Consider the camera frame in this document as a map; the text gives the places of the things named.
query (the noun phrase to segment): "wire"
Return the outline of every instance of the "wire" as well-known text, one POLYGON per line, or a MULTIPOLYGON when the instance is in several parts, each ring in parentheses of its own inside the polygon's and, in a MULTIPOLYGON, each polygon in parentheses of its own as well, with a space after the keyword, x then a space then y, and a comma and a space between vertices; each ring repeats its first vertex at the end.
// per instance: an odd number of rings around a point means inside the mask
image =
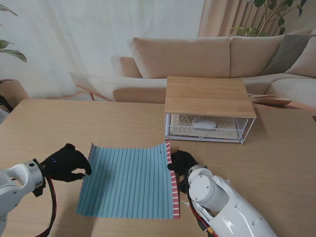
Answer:
POLYGON ((218 237, 217 234, 213 231, 213 229, 203 220, 203 218, 201 218, 199 216, 199 214, 197 213, 197 211, 195 210, 195 208, 193 206, 192 199, 191 199, 190 194, 189 194, 189 188, 190 187, 189 187, 189 180, 188 180, 188 171, 189 171, 189 169, 186 170, 186 172, 184 174, 184 179, 185 179, 185 185, 186 185, 186 188, 187 188, 187 196, 188 196, 188 200, 189 200, 189 203, 190 203, 191 211, 195 215, 195 217, 201 221, 201 223, 205 226, 205 228, 207 229, 207 231, 210 234, 214 235, 215 237, 218 237))
POLYGON ((53 208, 52 208, 52 213, 51 213, 51 218, 50 218, 50 223, 49 223, 48 228, 36 237, 47 237, 49 235, 51 228, 53 227, 54 221, 56 219, 56 214, 57 214, 57 199, 56 199, 55 188, 50 176, 46 177, 46 180, 49 185, 53 208))

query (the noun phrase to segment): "wall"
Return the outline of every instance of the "wall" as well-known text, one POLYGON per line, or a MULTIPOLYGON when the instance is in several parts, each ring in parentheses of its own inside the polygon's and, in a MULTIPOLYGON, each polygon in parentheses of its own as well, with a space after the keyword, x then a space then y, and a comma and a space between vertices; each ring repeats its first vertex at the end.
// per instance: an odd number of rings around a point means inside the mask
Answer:
MULTIPOLYGON (((294 4, 299 4, 300 0, 296 0, 294 4)), ((290 33, 303 28, 316 29, 316 0, 308 0, 302 7, 303 14, 298 17, 298 9, 291 11, 284 16, 285 33, 290 33)))

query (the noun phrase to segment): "wooden lid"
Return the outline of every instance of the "wooden lid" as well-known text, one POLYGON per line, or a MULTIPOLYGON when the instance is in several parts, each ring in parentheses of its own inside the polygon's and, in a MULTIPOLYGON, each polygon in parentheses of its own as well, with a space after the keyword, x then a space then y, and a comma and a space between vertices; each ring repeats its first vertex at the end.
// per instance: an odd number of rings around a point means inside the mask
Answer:
POLYGON ((241 79, 168 77, 166 114, 256 118, 241 79))

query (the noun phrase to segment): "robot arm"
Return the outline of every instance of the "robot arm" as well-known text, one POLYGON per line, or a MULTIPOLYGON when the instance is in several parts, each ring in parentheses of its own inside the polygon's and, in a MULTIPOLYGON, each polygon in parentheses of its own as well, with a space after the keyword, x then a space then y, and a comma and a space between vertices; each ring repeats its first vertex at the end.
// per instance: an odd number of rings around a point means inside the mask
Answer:
POLYGON ((0 236, 6 226, 7 214, 20 203, 22 197, 43 184, 43 175, 34 161, 0 169, 0 236), (12 179, 19 181, 21 186, 16 186, 12 179))
POLYGON ((41 164, 33 160, 9 169, 0 169, 0 236, 6 226, 8 213, 20 203, 21 199, 30 192, 37 197, 42 194, 45 177, 49 180, 72 182, 84 177, 82 173, 72 173, 77 168, 85 169, 87 175, 92 173, 91 166, 84 155, 76 151, 72 144, 66 144, 41 164))
POLYGON ((189 153, 177 151, 171 158, 174 163, 169 168, 184 173, 193 212, 206 225, 203 230, 210 230, 210 235, 214 231, 218 237, 277 237, 264 217, 229 182, 197 164, 189 153))

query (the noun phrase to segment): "wooden table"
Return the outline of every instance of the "wooden table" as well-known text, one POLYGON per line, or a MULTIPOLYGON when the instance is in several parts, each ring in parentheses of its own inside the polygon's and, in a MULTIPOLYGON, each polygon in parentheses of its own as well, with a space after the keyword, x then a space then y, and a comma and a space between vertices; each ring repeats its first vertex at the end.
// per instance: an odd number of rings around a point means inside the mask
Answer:
MULTIPOLYGON (((66 143, 86 156, 91 142, 145 148, 163 142, 164 105, 25 100, 0 125, 1 168, 44 160, 66 143)), ((212 172, 231 181, 278 237, 315 236, 316 123, 300 110, 258 108, 244 145, 172 141, 212 172)), ((75 214, 81 182, 55 181, 57 219, 52 237, 206 236, 181 202, 180 220, 87 218, 75 214)), ((8 216, 4 237, 32 237, 46 229, 49 190, 29 194, 8 216)), ((181 194, 180 200, 187 201, 181 194)))

